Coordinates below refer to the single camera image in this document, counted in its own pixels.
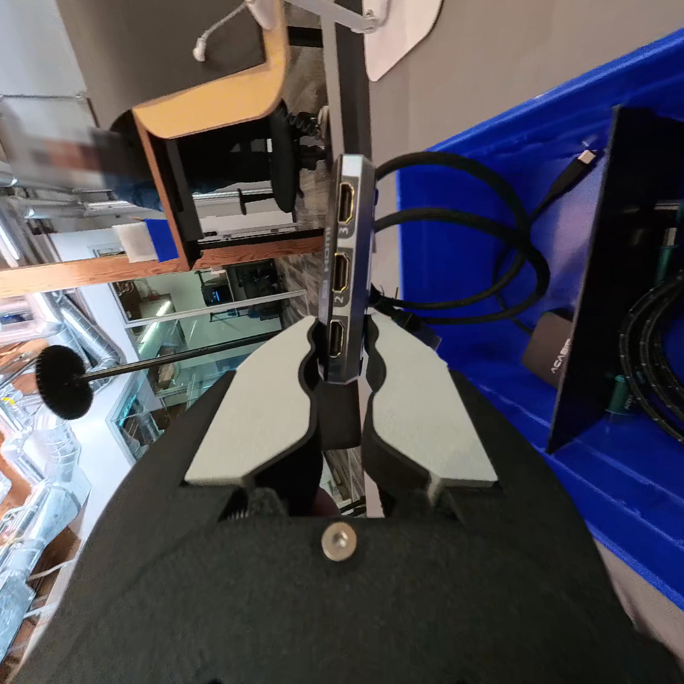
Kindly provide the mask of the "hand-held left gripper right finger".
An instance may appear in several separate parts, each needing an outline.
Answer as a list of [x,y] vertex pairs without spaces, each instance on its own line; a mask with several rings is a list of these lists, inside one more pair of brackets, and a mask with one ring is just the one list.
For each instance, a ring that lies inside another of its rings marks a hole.
[[363,468],[382,516],[453,510],[496,496],[499,478],[443,359],[388,316],[367,319]]

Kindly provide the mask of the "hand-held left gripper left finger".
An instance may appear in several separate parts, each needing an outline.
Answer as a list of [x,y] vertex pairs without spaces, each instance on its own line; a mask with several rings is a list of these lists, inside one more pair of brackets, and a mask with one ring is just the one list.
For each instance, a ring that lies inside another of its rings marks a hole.
[[185,483],[269,488],[289,513],[311,513],[321,479],[318,326],[305,317],[239,365]]

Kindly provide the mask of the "blue plastic bin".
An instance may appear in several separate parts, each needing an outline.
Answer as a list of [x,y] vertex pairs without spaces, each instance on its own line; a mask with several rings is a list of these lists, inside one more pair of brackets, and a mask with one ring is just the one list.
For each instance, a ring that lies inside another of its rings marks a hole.
[[571,498],[584,531],[683,607],[683,180],[658,201],[663,241],[651,288],[620,328],[623,374],[604,416],[546,451],[558,389],[522,364],[540,316],[574,318],[603,158],[619,107],[683,121],[683,30],[568,81],[432,148],[493,171],[507,199],[448,166],[395,172],[401,294],[462,302],[518,263],[496,295],[422,311],[440,357],[487,413],[510,423]]

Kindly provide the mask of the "grey port hub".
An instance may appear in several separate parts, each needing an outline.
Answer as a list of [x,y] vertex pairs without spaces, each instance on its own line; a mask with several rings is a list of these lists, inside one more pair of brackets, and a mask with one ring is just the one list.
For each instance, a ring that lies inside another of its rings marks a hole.
[[347,385],[363,364],[374,243],[375,166],[363,155],[343,154],[331,172],[323,237],[319,321],[326,329],[322,378]]

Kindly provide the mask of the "glass partition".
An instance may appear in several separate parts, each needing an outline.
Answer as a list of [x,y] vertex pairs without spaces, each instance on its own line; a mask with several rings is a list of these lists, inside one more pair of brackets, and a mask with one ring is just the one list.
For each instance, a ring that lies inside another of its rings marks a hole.
[[133,461],[268,335],[317,313],[320,265],[320,254],[295,255],[113,286],[140,360],[230,344],[129,377],[110,423]]

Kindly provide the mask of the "grey adapter box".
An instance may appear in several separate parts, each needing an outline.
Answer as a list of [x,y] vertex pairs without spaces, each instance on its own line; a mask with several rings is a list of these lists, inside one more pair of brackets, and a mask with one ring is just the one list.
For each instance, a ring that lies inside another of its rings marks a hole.
[[567,309],[544,312],[521,358],[525,368],[554,389],[559,389],[566,368],[572,325],[572,314]]

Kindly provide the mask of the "black disc on rod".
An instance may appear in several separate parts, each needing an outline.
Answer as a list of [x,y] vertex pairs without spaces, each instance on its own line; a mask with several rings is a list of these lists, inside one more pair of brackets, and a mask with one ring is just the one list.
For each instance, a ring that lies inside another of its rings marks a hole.
[[85,416],[90,410],[95,394],[92,385],[95,382],[224,352],[244,343],[267,343],[277,335],[278,332],[266,332],[244,340],[217,343],[89,372],[86,371],[81,357],[70,348],[48,346],[36,359],[36,385],[40,397],[53,414],[67,421],[75,420]]

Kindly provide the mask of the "blue box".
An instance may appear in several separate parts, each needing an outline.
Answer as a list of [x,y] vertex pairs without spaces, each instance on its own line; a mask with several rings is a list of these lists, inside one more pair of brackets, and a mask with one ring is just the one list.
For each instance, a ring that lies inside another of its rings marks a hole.
[[146,218],[144,224],[159,263],[185,260],[185,253],[182,248],[178,249],[174,233],[166,218]]

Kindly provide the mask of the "brown wooden table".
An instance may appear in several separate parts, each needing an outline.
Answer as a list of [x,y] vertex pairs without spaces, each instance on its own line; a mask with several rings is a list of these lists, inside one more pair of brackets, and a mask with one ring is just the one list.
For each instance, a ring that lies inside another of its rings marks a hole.
[[183,235],[178,230],[178,216],[173,213],[174,207],[168,194],[169,189],[174,185],[172,180],[168,180],[161,172],[160,156],[157,150],[157,147],[165,149],[166,144],[175,143],[175,140],[151,135],[141,122],[138,113],[133,112],[133,116],[146,159],[160,192],[170,226],[170,235],[178,251],[178,257],[166,262],[155,260],[131,262],[126,255],[120,254],[8,268],[1,271],[1,298],[102,285],[149,276],[185,273],[221,265],[308,254],[322,249],[324,221],[310,230],[210,243],[204,245],[202,250],[198,250],[195,242],[184,243]]

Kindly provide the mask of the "white box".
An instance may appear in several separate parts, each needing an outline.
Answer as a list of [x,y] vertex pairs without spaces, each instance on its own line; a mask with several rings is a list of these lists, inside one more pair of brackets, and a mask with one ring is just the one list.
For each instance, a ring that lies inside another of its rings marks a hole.
[[112,227],[123,251],[130,263],[140,263],[151,260],[150,236],[145,222],[116,224]]

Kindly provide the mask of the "black bin divider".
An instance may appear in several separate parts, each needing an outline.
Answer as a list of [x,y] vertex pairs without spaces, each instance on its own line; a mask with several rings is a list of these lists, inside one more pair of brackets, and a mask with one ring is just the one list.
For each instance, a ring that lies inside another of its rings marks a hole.
[[680,196],[683,121],[647,108],[619,107],[603,158],[549,454],[604,416],[616,377],[623,374],[620,328],[653,284],[663,241],[664,226],[654,218],[654,208],[658,201]]

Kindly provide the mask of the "black office chair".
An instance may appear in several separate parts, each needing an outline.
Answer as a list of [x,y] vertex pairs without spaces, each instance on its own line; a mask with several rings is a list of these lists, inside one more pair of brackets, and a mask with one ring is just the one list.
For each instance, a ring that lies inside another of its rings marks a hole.
[[261,120],[268,123],[271,150],[269,174],[271,193],[278,209],[291,213],[300,187],[302,170],[314,171],[319,163],[332,167],[330,107],[322,105],[316,113],[291,112],[280,102],[270,115]]

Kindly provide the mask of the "grey monitor stand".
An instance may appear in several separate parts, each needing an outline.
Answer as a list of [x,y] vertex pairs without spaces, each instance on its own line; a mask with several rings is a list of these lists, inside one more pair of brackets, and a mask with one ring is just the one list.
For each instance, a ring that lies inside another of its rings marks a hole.
[[372,158],[364,38],[330,18],[322,16],[320,21],[333,155],[353,153]]

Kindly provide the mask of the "tan-edged dark panel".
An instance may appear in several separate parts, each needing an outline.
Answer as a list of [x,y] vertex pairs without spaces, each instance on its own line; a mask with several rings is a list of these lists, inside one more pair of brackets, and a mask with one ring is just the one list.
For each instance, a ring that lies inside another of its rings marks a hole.
[[58,1],[96,122],[132,112],[171,140],[258,120],[281,101],[289,58],[282,1],[266,1],[270,29],[241,10],[197,40],[240,1]]

